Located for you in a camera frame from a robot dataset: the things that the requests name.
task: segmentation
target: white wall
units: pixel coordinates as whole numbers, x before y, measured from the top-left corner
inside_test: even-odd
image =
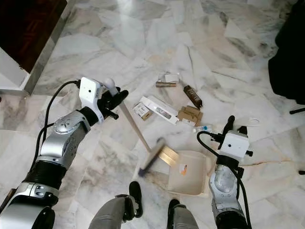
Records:
[[[0,48],[0,89],[19,88],[28,73]]]

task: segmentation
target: marble floor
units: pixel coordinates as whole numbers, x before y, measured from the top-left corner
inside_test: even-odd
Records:
[[[0,200],[25,177],[36,137],[55,90],[82,76],[107,77],[127,89],[128,108],[143,95],[155,95],[175,109],[190,104],[181,86],[157,89],[165,71],[180,73],[203,100],[202,124],[221,130],[230,115],[248,128],[253,157],[243,161],[253,228],[304,229],[305,113],[292,100],[273,94],[267,61],[277,50],[275,36],[292,2],[285,0],[78,0],[33,95],[2,95],[0,102]],[[80,107],[74,86],[65,88],[49,121]],[[201,229],[216,228],[208,198],[167,192],[168,166],[161,160],[146,178],[135,170],[145,149],[118,109],[118,120],[95,125],[79,147],[63,180],[55,229],[84,229],[114,195],[140,182],[144,215],[123,229],[165,228],[173,198],[194,214]],[[150,146],[163,136],[174,150],[208,155],[193,129],[157,115],[142,121],[132,113]]]

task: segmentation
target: wire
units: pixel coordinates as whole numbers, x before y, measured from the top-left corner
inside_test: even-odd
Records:
[[[43,127],[43,128],[39,131],[39,134],[38,134],[38,137],[37,137],[37,141],[36,141],[35,155],[34,155],[34,158],[33,158],[32,165],[31,165],[31,167],[30,167],[30,171],[33,169],[34,164],[35,164],[35,162],[36,162],[36,159],[37,159],[37,157],[38,157],[41,135],[42,135],[42,133],[43,133],[47,128],[49,128],[50,126],[53,126],[53,125],[54,125],[54,123],[48,124],[47,126]]]
[[[210,148],[209,146],[207,146],[203,141],[201,141],[200,139],[200,135],[201,134],[206,134],[206,135],[209,135],[209,136],[212,136],[212,134],[210,132],[207,132],[207,131],[200,131],[198,134],[197,134],[197,140],[198,142],[204,147],[206,148],[207,150],[209,150],[212,154],[214,154],[215,156],[219,156],[218,153],[216,153],[212,148]],[[245,208],[245,212],[246,212],[246,219],[247,219],[247,224],[248,224],[248,227],[249,229],[252,229],[252,226],[251,226],[251,221],[250,221],[250,213],[249,213],[249,206],[248,206],[248,200],[247,200],[247,194],[246,194],[246,189],[244,188],[244,184],[242,182],[242,180],[240,179],[240,177],[238,176],[237,172],[230,168],[228,166],[228,168],[232,171],[232,173],[234,174],[234,176],[236,177],[237,179],[237,194],[239,195],[239,185],[240,187],[242,188],[242,192],[243,192],[243,196],[244,196],[244,208]]]
[[[50,107],[55,99],[55,97],[58,95],[58,93],[67,85],[74,83],[76,84],[78,87],[80,85],[80,81],[68,81],[65,82],[59,89],[57,89],[57,91],[55,92],[55,94],[53,95],[53,97],[51,98],[51,100],[49,101],[48,107],[47,107],[47,111],[46,111],[46,116],[44,119],[44,131],[43,131],[43,138],[42,138],[42,142],[44,142],[44,140],[46,140],[47,137],[47,128],[45,128],[48,125],[48,119],[49,119],[49,112],[50,112]]]
[[[212,150],[208,145],[206,145],[201,139],[200,139],[200,135],[201,134],[206,134],[206,135],[209,135],[209,136],[212,136],[210,132],[207,132],[207,131],[200,131],[198,132],[197,134],[197,140],[198,142],[204,147],[206,148],[207,150],[209,150],[212,154],[214,154],[216,157],[219,156],[218,153],[216,153],[214,150]]]

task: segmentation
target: dark wooden panel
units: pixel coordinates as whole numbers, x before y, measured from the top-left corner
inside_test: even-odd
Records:
[[[0,47],[31,72],[66,0],[0,0]]]

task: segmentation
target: gray marble veining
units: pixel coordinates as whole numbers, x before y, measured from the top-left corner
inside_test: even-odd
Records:
[[[0,200],[31,164],[48,101],[68,80],[111,77],[129,91],[126,106],[154,95],[179,110],[192,105],[181,85],[155,88],[161,73],[179,73],[203,100],[202,124],[221,131],[227,118],[258,118],[248,127],[253,157],[242,162],[253,228],[304,229],[305,114],[295,101],[272,92],[267,61],[291,1],[263,0],[79,0],[75,3],[32,96],[2,96],[0,103]],[[65,88],[49,121],[81,107],[78,89]],[[146,178],[135,176],[147,156],[120,109],[120,118],[95,125],[79,146],[63,180],[55,229],[87,228],[96,211],[131,180],[143,191],[144,215],[123,229],[165,228],[167,206],[176,197],[201,229],[216,228],[208,198],[167,192],[169,167],[157,160]],[[193,128],[131,112],[150,146],[164,137],[174,150],[195,150]]]

